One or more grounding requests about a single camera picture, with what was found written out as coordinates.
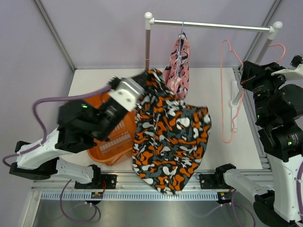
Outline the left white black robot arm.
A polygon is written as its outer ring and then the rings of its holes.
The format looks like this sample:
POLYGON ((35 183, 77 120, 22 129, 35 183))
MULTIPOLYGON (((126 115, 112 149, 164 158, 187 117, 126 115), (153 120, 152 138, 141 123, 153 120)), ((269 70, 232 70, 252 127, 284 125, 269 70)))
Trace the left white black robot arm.
POLYGON ((58 111, 58 127, 34 143, 19 141, 14 153, 16 161, 10 165, 9 173, 29 180, 57 176, 88 189, 98 188, 102 184, 99 167, 80 166, 62 157, 109 140, 110 133, 137 107, 149 77, 147 71, 130 78, 113 77, 104 88, 94 92, 35 101, 33 110, 41 103, 63 102, 58 111))

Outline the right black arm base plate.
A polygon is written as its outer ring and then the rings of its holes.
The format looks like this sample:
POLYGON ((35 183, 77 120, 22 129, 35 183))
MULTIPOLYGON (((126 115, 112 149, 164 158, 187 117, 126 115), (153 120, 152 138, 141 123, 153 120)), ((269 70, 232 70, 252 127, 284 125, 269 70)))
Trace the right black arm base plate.
POLYGON ((216 189, 216 190, 223 190, 229 189, 230 187, 238 189, 240 183, 235 181, 228 182, 225 177, 227 174, 200 174, 199 175, 199 182, 201 189, 216 189))

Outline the orange plastic basket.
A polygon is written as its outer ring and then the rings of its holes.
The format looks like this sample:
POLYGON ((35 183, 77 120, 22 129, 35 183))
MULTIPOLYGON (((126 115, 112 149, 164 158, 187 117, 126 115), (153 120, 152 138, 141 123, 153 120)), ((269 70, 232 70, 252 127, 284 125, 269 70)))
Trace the orange plastic basket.
POLYGON ((109 141, 94 140, 95 147, 87 150, 89 157, 107 166, 113 166, 133 147, 136 131, 135 110, 129 112, 109 135, 109 141))

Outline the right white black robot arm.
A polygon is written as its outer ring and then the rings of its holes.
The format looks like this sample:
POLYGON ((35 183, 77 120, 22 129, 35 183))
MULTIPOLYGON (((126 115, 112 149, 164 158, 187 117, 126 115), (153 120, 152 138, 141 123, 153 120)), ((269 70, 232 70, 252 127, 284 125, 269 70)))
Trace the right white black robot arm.
POLYGON ((287 84, 287 69, 273 62, 245 61, 240 84, 253 93, 256 125, 270 163, 274 188, 262 187, 232 164, 215 170, 218 187, 231 187, 249 200, 265 225, 303 224, 303 131, 296 120, 303 115, 303 89, 287 84))

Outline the orange camouflage shorts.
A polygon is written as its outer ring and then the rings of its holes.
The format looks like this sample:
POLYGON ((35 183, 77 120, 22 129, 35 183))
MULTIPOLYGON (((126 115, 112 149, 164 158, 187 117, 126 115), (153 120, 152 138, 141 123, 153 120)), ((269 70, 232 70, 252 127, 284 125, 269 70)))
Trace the orange camouflage shorts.
POLYGON ((189 105, 174 95, 160 70, 143 74, 146 89, 136 108, 132 168, 156 191, 179 194, 202 162, 211 116, 206 106, 189 105))

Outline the aluminium rail frame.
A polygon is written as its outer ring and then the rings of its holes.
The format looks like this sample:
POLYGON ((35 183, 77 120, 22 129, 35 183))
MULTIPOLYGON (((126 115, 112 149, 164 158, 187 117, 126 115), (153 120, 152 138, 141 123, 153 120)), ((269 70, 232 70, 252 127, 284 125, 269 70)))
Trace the aluminium rail frame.
MULTIPOLYGON (((236 67, 223 69, 224 131, 227 137, 231 135, 231 113, 228 107, 228 102, 234 96, 231 85, 233 81, 239 81, 240 77, 240 72, 236 67)), ((238 132, 234 134, 230 144, 225 144, 222 140, 220 68, 191 69, 187 102, 208 106, 213 127, 202 164, 184 190, 171 196, 155 191, 133 172, 130 155, 125 155, 113 166, 99 164, 103 173, 117 175, 116 188, 105 191, 101 204, 109 206, 119 202, 122 205, 128 205, 129 210, 134 210, 135 201, 154 205, 163 203, 169 209, 172 209, 173 204, 181 206, 183 203, 195 201, 206 205, 216 203, 221 198, 222 190, 201 189, 199 175, 212 174, 216 167, 226 163, 234 164, 243 175, 256 184, 273 189, 271 164, 262 149, 258 139, 258 128, 254 123, 252 94, 247 92, 244 95, 238 120, 238 132)))

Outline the pink patterned shorts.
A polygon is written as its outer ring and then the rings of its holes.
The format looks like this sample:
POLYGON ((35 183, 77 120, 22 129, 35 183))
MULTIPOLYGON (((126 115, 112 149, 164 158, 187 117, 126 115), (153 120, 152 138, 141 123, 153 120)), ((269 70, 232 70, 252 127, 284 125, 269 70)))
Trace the pink patterned shorts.
POLYGON ((191 46, 185 32, 178 35, 168 66, 163 71, 166 86, 180 99, 185 99, 189 89, 189 62, 191 46))

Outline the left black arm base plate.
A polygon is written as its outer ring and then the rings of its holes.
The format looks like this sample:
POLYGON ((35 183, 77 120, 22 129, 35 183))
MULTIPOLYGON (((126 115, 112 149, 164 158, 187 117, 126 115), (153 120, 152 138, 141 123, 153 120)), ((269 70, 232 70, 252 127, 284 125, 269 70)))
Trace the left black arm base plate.
POLYGON ((75 182, 75 189, 115 189, 117 175, 115 174, 100 174, 93 177, 92 182, 88 184, 81 184, 75 182))

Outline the pink wire hanger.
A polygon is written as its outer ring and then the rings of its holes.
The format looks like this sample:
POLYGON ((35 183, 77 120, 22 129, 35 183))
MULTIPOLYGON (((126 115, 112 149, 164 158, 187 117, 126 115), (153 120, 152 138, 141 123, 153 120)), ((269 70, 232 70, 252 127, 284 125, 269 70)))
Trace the pink wire hanger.
POLYGON ((228 39, 225 39, 221 42, 220 45, 220 87, 221 87, 221 116, 222 116, 222 140, 225 144, 230 144, 233 140, 234 133, 235 133, 235 120, 237 119, 240 109, 241 109, 241 103, 244 97, 245 92, 240 91, 240 99, 238 101, 238 104, 236 104, 236 114, 234 117, 232 117, 232 133, 229 140, 225 139, 225 131, 224 131, 224 97, 223 97, 223 44, 227 43, 229 46, 229 52, 232 52, 236 59, 239 61, 241 66, 243 65, 243 61, 239 58, 237 53, 232 49, 232 45, 228 39))

